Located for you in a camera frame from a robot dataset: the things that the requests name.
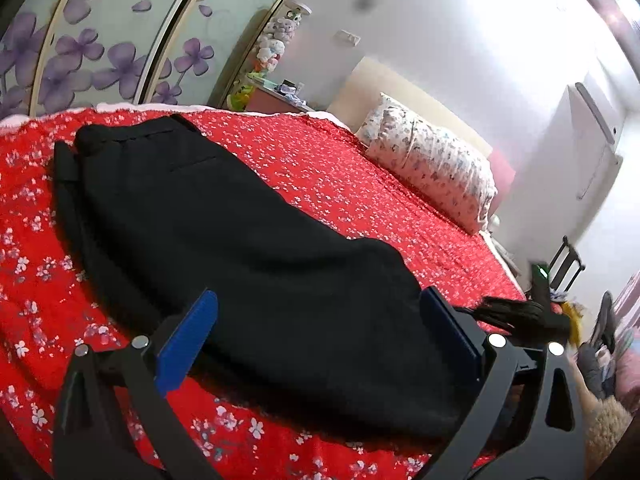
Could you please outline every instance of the black chair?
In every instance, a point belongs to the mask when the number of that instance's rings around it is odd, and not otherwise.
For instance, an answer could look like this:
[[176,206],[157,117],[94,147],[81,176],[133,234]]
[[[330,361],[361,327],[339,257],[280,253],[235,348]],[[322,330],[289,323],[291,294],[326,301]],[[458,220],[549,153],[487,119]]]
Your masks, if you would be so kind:
[[549,271],[551,271],[556,260],[558,260],[558,258],[560,257],[560,254],[562,254],[562,251],[564,251],[565,249],[568,249],[569,252],[567,253],[567,256],[565,256],[564,261],[562,262],[562,264],[560,265],[556,273],[553,275],[553,277],[549,276],[549,286],[553,290],[558,290],[558,288],[562,283],[562,280],[564,280],[564,277],[566,276],[567,272],[569,272],[569,269],[571,268],[571,266],[575,262],[577,262],[578,270],[575,271],[575,274],[571,278],[569,285],[567,285],[566,288],[564,289],[564,291],[567,292],[569,288],[574,284],[574,281],[578,277],[578,274],[580,274],[587,267],[583,264],[579,254],[575,250],[575,247],[569,243],[569,238],[564,236],[562,237],[562,246],[558,249],[558,252],[556,253],[556,256],[554,256],[554,259],[551,260],[551,264],[549,265]]

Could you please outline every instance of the headboard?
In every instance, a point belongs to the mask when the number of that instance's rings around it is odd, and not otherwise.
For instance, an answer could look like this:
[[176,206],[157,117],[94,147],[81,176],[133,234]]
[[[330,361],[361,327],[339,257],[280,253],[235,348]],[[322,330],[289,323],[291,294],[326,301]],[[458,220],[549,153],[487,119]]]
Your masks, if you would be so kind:
[[485,157],[492,147],[478,133],[439,101],[390,68],[363,57],[328,108],[328,112],[356,132],[384,92],[411,108],[428,122],[448,128]]

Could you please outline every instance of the black pants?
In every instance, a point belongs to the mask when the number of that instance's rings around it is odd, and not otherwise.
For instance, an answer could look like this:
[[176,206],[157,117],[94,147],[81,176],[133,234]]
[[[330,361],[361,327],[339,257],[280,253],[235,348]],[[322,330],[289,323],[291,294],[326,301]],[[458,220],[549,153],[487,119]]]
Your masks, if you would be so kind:
[[75,146],[55,147],[58,219],[119,323],[151,333],[208,287],[220,314],[200,363],[215,380],[323,424],[427,438],[454,428],[468,399],[393,247],[287,204],[180,116],[84,126]]

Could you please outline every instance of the red bedspread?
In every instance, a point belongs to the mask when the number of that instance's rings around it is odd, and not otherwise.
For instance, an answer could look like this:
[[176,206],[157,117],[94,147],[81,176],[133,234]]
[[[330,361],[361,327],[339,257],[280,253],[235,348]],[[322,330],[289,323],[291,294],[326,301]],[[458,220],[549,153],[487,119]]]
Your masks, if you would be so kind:
[[[56,237],[46,168],[53,142],[71,141],[83,124],[135,124],[161,114],[68,112],[0,137],[0,405],[47,470],[54,406],[72,349],[82,342],[97,350],[127,343]],[[451,303],[473,305],[489,294],[520,298],[481,237],[468,236],[365,159],[353,136],[329,121],[213,111],[186,117],[289,203],[346,236],[380,238],[398,248],[420,284],[437,285]],[[427,458],[326,442],[258,408],[217,398],[192,379],[168,398],[226,480],[405,480]],[[157,462],[130,413],[129,427],[143,457]]]

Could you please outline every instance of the wall outlet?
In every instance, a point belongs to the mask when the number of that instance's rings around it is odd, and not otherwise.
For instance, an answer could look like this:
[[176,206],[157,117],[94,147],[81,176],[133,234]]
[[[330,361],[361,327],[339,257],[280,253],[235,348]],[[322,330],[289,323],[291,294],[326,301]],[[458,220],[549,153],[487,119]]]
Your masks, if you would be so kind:
[[340,41],[349,43],[351,46],[356,46],[358,43],[360,43],[360,36],[351,34],[346,30],[339,30],[335,33],[335,37]]

